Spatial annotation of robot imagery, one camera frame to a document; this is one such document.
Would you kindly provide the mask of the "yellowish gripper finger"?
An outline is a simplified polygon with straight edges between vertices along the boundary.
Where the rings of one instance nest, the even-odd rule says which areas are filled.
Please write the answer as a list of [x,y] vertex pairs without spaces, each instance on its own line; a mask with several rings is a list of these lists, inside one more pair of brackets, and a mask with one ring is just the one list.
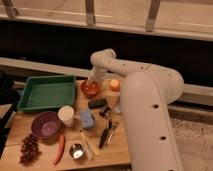
[[87,81],[87,87],[88,88],[93,88],[94,87],[94,81],[88,80]]

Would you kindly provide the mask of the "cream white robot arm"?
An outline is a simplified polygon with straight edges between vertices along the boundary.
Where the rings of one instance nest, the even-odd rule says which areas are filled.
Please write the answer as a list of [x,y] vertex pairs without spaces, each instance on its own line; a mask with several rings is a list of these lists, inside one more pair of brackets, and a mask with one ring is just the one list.
[[184,171],[168,112],[183,93],[174,69],[119,60],[112,49],[95,52],[89,79],[100,82],[111,71],[123,77],[120,106],[132,171]]

